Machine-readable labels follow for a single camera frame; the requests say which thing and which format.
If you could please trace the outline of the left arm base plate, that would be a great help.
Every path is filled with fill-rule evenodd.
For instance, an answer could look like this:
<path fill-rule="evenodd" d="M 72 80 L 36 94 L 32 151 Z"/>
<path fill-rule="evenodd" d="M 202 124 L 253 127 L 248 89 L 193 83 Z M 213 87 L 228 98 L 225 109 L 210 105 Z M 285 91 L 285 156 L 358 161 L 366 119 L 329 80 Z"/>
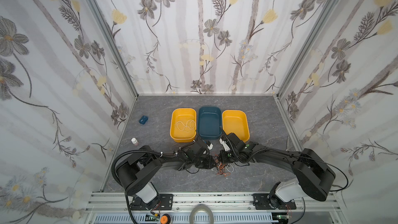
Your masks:
<path fill-rule="evenodd" d="M 170 211 L 173 206 L 173 197 L 173 194 L 160 194 L 149 203 L 145 203 L 140 197 L 134 196 L 130 209 L 132 211 Z"/>

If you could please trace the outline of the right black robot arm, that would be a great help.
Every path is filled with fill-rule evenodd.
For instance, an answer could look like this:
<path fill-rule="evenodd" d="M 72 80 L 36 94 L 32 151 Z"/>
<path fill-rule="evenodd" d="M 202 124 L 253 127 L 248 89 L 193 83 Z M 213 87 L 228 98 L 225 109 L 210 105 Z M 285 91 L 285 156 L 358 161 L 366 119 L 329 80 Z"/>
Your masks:
<path fill-rule="evenodd" d="M 333 170 L 311 149 L 303 151 L 284 151 L 265 147 L 256 142 L 243 142 L 236 134 L 222 134 L 229 150 L 221 151 L 222 163 L 240 162 L 242 164 L 264 163 L 295 175 L 295 178 L 281 183 L 277 182 L 268 194 L 272 208 L 291 200 L 310 197 L 324 202 L 336 178 Z"/>

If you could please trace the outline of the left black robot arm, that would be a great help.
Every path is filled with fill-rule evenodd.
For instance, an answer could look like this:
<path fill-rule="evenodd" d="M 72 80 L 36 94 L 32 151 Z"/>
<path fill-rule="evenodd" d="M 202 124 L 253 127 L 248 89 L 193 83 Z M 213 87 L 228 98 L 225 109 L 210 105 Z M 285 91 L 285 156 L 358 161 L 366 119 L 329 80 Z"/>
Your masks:
<path fill-rule="evenodd" d="M 193 141 L 173 153 L 155 151 L 148 145 L 123 152 L 113 160 L 111 173 L 127 197 L 138 197 L 149 209 L 160 202 L 160 195 L 151 183 L 160 170 L 186 171 L 192 167 L 198 170 L 216 167 L 204 141 Z"/>

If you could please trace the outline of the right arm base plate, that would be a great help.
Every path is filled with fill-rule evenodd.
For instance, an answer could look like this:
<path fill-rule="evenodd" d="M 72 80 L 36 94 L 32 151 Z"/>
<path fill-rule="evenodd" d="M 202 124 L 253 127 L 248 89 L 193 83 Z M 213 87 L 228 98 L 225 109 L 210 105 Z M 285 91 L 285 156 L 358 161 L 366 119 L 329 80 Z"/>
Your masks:
<path fill-rule="evenodd" d="M 276 196 L 268 194 L 253 194 L 253 206 L 256 210 L 295 210 L 296 204 L 292 201 L 284 202 Z"/>

